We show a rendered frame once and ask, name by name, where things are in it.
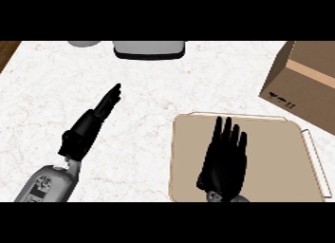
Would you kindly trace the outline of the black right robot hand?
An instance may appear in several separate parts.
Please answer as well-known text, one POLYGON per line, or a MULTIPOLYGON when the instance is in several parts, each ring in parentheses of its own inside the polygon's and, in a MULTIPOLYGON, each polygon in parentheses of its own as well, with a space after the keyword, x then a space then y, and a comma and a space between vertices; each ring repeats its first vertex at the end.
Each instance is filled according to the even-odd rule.
POLYGON ((247 133, 232 124, 232 118, 216 118, 211 142, 205 154, 197 187, 205 193, 214 191, 226 202, 239 195, 247 168, 247 133))

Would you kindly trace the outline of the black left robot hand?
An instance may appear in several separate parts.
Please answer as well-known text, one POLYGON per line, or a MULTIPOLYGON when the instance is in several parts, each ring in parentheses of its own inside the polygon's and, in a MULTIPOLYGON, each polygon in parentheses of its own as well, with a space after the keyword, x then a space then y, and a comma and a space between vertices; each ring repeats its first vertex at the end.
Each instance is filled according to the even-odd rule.
POLYGON ((98 132, 121 97, 121 85, 115 84, 101 99, 95 109, 89 109, 71 129, 62 135, 58 154, 76 161, 83 160, 95 143, 98 132))

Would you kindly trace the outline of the beige tray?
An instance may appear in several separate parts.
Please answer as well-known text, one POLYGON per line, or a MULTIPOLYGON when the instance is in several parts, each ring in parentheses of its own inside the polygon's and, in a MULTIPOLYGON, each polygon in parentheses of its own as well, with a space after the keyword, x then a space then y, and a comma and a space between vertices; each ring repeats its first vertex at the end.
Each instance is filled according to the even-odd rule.
MULTIPOLYGON (((173 123, 170 198, 204 202, 197 188, 216 113, 179 115, 173 123)), ((241 195, 253 202, 324 202, 332 198, 310 132, 282 117, 231 115, 247 133, 241 195)))

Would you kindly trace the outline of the brown cardboard box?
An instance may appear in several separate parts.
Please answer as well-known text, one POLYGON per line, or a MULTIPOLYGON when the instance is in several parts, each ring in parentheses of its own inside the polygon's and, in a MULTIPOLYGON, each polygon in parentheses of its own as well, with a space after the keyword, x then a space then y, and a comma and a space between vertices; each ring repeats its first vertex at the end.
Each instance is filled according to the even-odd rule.
POLYGON ((260 97, 335 136, 335 41, 288 41, 260 97))

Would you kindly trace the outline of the grey round object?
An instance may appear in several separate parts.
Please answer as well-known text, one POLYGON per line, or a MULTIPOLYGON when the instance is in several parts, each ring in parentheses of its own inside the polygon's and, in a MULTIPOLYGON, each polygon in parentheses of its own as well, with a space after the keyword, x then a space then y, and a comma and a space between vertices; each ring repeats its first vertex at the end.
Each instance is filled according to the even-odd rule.
POLYGON ((74 47, 92 47, 95 46, 101 41, 68 41, 68 43, 74 47))

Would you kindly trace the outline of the grey appliance with black base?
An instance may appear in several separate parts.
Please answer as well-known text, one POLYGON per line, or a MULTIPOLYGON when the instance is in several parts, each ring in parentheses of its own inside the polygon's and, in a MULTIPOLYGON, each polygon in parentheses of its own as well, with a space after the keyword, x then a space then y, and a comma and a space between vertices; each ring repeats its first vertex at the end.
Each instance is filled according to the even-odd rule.
POLYGON ((114 41, 114 53, 129 60, 173 60, 185 54, 185 41, 114 41))

